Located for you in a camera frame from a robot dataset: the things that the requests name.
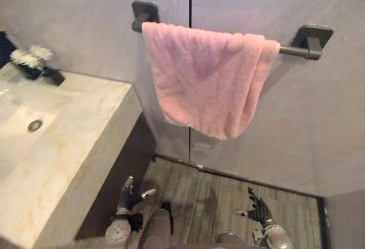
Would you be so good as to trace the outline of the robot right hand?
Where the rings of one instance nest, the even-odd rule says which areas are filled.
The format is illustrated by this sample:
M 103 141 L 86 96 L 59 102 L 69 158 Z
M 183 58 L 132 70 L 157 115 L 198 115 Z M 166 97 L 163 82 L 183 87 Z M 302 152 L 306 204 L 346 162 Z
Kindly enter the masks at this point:
M 246 217 L 255 222 L 259 222 L 263 228 L 274 225 L 274 219 L 265 201 L 261 197 L 258 197 L 251 187 L 248 187 L 248 193 L 249 198 L 253 201 L 253 208 L 249 211 L 235 209 L 234 213 L 238 216 Z

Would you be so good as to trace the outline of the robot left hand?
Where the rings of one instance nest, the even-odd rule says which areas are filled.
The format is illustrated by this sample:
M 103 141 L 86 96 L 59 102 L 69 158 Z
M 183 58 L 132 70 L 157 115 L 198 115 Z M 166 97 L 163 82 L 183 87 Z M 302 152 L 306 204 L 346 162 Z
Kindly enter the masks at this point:
M 156 193 L 156 189 L 150 189 L 142 193 L 134 192 L 133 183 L 134 177 L 129 176 L 123 185 L 118 199 L 116 209 L 117 215 L 130 215 L 134 206 Z

